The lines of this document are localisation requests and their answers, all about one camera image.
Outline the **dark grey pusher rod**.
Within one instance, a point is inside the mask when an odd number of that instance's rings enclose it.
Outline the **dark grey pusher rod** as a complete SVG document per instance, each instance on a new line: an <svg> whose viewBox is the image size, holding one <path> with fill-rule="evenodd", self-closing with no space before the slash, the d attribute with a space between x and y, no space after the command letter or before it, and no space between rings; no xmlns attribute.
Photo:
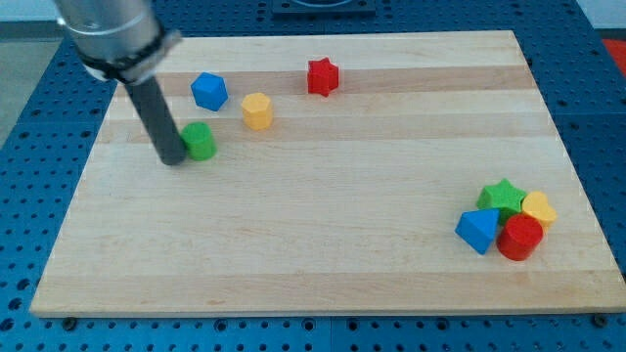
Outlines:
<svg viewBox="0 0 626 352"><path fill-rule="evenodd" d="M178 165L187 152L160 86L154 77L124 86L160 161Z"/></svg>

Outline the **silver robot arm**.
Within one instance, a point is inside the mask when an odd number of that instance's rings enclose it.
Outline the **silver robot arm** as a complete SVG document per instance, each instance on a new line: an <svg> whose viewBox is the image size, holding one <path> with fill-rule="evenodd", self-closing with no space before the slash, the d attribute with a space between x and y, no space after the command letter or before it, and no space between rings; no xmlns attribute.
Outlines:
<svg viewBox="0 0 626 352"><path fill-rule="evenodd" d="M87 71L125 88L160 161L177 165L186 158L156 68L180 40L166 30L145 0L55 0L58 23L73 40Z"/></svg>

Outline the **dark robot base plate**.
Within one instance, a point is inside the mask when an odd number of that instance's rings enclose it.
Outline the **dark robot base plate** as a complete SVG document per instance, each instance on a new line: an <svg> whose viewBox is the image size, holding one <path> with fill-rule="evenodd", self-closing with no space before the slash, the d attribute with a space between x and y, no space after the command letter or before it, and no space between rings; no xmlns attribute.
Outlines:
<svg viewBox="0 0 626 352"><path fill-rule="evenodd" d="M294 16L373 16L377 11L376 0L270 0L274 17Z"/></svg>

